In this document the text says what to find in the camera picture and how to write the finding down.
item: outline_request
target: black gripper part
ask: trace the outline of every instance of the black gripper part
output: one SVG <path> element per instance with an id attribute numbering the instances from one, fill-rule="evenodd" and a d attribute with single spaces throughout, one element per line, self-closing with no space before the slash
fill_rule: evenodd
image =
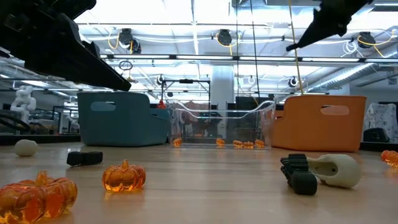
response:
<path id="1" fill-rule="evenodd" d="M 95 165 L 102 162 L 102 152 L 69 152 L 67 164 L 70 166 Z"/>
<path id="2" fill-rule="evenodd" d="M 287 184 L 299 195 L 315 195 L 318 188 L 317 178 L 308 171 L 305 154 L 289 154 L 280 159 L 280 170 L 287 179 Z"/>

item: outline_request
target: transparent container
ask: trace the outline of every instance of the transparent container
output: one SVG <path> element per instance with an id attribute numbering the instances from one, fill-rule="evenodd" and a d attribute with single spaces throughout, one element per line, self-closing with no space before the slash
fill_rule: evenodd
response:
<path id="1" fill-rule="evenodd" d="M 271 148 L 275 103 L 253 110 L 193 110 L 181 101 L 167 101 L 173 147 Z"/>

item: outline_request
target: orange bin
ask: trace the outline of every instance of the orange bin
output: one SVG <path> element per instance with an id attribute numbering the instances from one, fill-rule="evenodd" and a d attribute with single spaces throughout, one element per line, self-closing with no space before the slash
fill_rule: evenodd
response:
<path id="1" fill-rule="evenodd" d="M 366 97 L 304 95 L 275 111 L 272 146 L 299 151 L 355 152 L 361 143 Z"/>

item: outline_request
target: table surface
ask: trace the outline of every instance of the table surface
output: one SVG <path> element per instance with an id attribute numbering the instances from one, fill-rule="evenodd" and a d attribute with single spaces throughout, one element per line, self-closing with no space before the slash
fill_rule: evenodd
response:
<path id="1" fill-rule="evenodd" d="M 71 168 L 66 164 L 70 151 L 102 151 L 104 161 Z M 7 146 L 0 147 L 0 185 L 34 179 L 44 169 L 52 177 L 74 180 L 79 193 L 71 212 L 39 223 L 396 223 L 398 170 L 380 161 L 380 153 L 349 154 L 361 166 L 360 183 L 349 190 L 320 184 L 315 196 L 288 188 L 279 159 L 289 153 L 60 143 L 41 145 L 33 157 L 17 157 Z M 146 168 L 143 191 L 103 189 L 103 171 L 123 159 Z"/>

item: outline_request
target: teal bin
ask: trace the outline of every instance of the teal bin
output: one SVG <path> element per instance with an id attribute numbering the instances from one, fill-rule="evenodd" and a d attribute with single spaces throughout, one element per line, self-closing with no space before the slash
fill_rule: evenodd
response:
<path id="1" fill-rule="evenodd" d="M 141 93 L 78 93 L 81 141 L 87 146 L 139 147 L 166 142 L 169 113 L 150 109 Z"/>

